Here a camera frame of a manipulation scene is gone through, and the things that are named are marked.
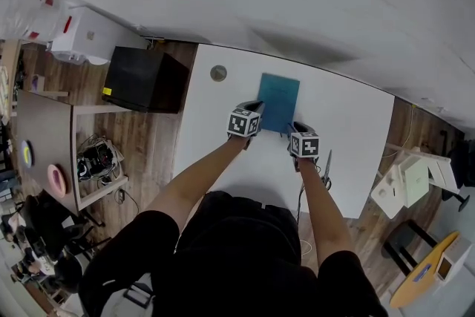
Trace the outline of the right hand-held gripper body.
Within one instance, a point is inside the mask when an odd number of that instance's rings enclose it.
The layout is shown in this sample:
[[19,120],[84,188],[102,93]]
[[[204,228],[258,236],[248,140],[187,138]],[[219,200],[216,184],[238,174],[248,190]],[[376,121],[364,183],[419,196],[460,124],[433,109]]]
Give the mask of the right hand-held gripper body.
[[288,152],[294,168],[300,171],[298,159],[309,160],[314,166],[319,158],[319,137],[315,132],[292,132],[288,135]]

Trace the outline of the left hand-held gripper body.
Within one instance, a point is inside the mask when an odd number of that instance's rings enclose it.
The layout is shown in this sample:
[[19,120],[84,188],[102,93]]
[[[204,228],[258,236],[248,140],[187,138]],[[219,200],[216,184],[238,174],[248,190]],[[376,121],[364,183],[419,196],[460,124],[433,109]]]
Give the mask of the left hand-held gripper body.
[[244,110],[235,107],[231,111],[226,125],[228,139],[232,137],[245,138],[246,145],[243,149],[247,150],[252,138],[261,130],[258,128],[258,122],[259,114],[255,110]]

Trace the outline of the blue notebook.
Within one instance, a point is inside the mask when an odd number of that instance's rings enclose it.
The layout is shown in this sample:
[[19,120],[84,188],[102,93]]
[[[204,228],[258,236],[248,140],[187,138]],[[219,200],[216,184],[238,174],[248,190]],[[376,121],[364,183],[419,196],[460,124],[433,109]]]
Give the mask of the blue notebook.
[[261,128],[268,131],[287,133],[287,126],[293,121],[300,82],[282,76],[263,73],[258,100],[264,102]]

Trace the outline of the black-handled scissors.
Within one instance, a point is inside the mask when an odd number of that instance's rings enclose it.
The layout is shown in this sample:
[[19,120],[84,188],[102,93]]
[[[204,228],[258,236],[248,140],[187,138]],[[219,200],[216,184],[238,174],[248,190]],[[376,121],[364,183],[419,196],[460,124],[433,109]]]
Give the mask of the black-handled scissors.
[[332,186],[332,181],[330,179],[330,165],[332,161],[332,155],[333,155],[333,151],[330,150],[328,158],[327,158],[327,164],[325,167],[324,175],[321,177],[322,182],[327,190],[330,190]]

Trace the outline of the person's right forearm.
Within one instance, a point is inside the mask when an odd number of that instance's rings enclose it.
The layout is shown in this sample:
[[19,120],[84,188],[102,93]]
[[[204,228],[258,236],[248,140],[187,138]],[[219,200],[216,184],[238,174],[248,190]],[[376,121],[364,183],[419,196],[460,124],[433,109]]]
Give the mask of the person's right forearm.
[[298,166],[307,196],[320,267],[336,252],[353,252],[354,245],[346,221],[318,175],[315,165],[308,159],[298,158]]

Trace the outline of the person's left forearm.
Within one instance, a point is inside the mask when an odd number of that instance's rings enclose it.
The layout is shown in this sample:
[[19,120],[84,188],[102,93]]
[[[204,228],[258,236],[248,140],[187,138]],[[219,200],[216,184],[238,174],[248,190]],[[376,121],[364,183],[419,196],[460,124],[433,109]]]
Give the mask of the person's left forearm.
[[224,144],[173,178],[146,209],[168,215],[182,231],[195,205],[244,150],[248,142],[245,137],[230,137]]

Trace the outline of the white square table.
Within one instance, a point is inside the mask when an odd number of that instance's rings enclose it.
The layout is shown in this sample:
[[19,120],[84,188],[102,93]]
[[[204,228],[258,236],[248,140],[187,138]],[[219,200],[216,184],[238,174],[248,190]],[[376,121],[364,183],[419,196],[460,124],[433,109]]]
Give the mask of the white square table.
[[[215,82],[210,70],[227,69]],[[320,137],[318,165],[325,171],[332,150],[330,194],[346,218],[364,209],[379,168],[390,127],[394,98],[369,85],[297,62],[244,50],[200,45],[194,60],[174,155],[174,173],[226,141],[233,108],[254,100],[261,76],[269,73],[300,82],[294,118]],[[262,200],[277,197],[291,210],[308,210],[300,196],[301,176],[294,170],[285,134],[267,130],[254,138],[215,183],[215,189],[242,191]]]

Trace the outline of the black office chair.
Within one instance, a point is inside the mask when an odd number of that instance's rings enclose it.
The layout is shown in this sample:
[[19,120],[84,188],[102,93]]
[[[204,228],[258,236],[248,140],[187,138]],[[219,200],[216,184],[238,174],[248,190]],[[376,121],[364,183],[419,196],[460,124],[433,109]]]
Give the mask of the black office chair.
[[105,224],[87,212],[75,215],[45,191],[27,196],[20,214],[25,220],[25,237],[34,255],[54,264],[71,262],[77,255],[89,253],[111,240],[107,237],[90,243],[88,236],[92,230]]
[[451,159],[456,187],[475,187],[475,139],[461,140],[448,151],[448,133],[440,131],[443,136],[442,156]]

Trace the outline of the white box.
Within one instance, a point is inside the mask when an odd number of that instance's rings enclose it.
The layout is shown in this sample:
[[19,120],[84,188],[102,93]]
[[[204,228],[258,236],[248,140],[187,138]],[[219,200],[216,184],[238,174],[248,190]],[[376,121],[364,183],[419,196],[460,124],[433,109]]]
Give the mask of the white box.
[[404,207],[404,185],[399,165],[392,165],[370,193],[373,201],[389,219],[395,216]]

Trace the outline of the black cabinet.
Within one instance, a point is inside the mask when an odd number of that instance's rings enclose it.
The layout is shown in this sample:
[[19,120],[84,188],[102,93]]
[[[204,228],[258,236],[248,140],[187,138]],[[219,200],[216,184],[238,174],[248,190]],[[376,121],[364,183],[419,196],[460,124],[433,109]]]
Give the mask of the black cabinet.
[[102,99],[144,113],[180,111],[189,69],[158,50],[115,47]]

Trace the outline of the pale green box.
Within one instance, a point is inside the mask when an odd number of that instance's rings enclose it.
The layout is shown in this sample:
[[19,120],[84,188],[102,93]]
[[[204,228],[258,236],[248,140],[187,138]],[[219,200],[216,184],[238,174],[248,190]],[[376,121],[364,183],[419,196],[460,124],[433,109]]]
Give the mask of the pale green box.
[[409,208],[429,192],[427,163],[417,156],[409,156],[399,164],[404,205]]

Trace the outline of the person's black clothing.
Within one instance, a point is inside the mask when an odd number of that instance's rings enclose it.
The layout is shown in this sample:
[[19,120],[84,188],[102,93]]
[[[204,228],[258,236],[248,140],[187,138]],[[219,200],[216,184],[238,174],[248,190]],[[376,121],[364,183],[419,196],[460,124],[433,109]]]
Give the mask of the person's black clothing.
[[136,216],[88,265],[86,316],[143,279],[152,317],[387,317],[355,253],[313,271],[289,211],[225,192],[207,194],[185,229],[163,212]]

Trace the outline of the black stool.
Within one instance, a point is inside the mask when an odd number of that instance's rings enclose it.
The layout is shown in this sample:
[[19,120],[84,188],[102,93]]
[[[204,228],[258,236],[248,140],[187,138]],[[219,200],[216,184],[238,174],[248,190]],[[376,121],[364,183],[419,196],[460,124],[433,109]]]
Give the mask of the black stool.
[[420,237],[431,248],[437,245],[436,240],[414,220],[406,220],[391,231],[381,248],[381,255],[391,259],[405,276],[418,265],[407,250],[416,237]]

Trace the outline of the white wooden chair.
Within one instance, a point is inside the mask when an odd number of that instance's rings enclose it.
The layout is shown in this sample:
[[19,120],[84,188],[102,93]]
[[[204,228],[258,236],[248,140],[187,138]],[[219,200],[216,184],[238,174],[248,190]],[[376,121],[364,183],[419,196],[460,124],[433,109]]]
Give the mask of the white wooden chair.
[[392,165],[400,164],[401,161],[409,156],[421,157],[427,163],[429,170],[429,190],[431,186],[436,186],[455,195],[459,193],[451,168],[451,160],[449,158],[424,153],[420,151],[420,148],[418,147],[408,149],[389,143],[386,146],[396,151],[396,158]]

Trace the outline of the white water dispenser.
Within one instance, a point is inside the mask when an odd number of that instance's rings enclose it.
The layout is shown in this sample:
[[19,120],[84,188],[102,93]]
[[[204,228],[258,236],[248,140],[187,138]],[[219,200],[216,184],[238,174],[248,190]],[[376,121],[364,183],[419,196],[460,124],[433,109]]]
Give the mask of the white water dispenser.
[[117,22],[87,7],[70,10],[67,24],[49,45],[55,59],[81,65],[105,65],[116,47],[148,47],[148,41]]

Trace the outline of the yellow round table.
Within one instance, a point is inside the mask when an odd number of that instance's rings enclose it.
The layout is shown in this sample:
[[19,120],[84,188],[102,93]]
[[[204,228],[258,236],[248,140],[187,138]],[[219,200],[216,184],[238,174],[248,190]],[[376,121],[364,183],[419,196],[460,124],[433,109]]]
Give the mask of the yellow round table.
[[401,282],[390,299],[390,307],[393,309],[406,307],[426,293],[435,284],[435,273],[442,253],[459,237],[459,232],[450,233],[439,242],[420,261],[417,266]]

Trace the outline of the white device with screen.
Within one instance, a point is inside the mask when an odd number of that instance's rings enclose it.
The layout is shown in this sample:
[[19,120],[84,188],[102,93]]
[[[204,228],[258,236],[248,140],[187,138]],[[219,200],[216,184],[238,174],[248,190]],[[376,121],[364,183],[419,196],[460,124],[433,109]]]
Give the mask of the white device with screen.
[[442,253],[435,272],[437,281],[450,282],[463,267],[473,244],[459,235]]

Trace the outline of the pink plate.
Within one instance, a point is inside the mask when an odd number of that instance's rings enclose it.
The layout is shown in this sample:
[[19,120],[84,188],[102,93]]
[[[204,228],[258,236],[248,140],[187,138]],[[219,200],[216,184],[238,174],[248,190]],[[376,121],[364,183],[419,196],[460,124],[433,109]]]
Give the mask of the pink plate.
[[53,194],[58,198],[64,198],[68,187],[61,169],[54,164],[50,164],[47,168],[47,178]]

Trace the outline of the brown table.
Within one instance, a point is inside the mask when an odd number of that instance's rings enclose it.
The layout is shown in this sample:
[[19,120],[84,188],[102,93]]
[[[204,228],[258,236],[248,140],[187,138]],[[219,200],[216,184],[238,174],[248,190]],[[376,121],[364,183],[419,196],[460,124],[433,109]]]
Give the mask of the brown table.
[[[76,167],[77,117],[89,114],[124,112],[116,105],[70,105],[29,91],[18,93],[16,106],[17,138],[28,140],[33,149],[34,165],[25,168],[49,195],[70,212],[79,212],[128,182],[124,174],[86,196],[81,196]],[[68,191],[64,198],[56,197],[48,182],[48,166],[58,166]]]

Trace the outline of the blue and yellow plate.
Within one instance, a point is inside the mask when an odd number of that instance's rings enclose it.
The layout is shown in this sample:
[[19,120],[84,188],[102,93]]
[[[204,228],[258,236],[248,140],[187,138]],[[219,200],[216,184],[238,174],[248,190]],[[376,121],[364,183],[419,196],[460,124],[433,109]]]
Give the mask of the blue and yellow plate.
[[28,140],[22,140],[21,157],[26,168],[31,168],[34,165],[33,149]]

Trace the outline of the grey bag with black buckle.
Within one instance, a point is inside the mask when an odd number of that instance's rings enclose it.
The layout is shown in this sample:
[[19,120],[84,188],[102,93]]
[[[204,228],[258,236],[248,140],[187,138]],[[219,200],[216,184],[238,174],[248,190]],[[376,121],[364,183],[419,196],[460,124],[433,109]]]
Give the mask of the grey bag with black buckle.
[[100,317],[152,317],[154,298],[151,274],[146,273],[128,288],[113,293]]

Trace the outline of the clear water jug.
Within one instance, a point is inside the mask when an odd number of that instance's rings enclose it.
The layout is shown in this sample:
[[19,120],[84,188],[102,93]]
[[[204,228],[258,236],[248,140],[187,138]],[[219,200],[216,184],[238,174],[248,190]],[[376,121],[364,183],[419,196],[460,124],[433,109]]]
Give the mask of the clear water jug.
[[0,39],[48,43],[64,33],[82,0],[7,0],[0,10]]

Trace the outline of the light wooden table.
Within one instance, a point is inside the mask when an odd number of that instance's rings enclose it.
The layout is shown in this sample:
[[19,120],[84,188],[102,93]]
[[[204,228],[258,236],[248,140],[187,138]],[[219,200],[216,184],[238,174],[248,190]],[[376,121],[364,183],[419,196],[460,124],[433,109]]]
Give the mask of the light wooden table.
[[9,39],[0,44],[0,121],[7,125],[13,114],[13,90],[22,43]]

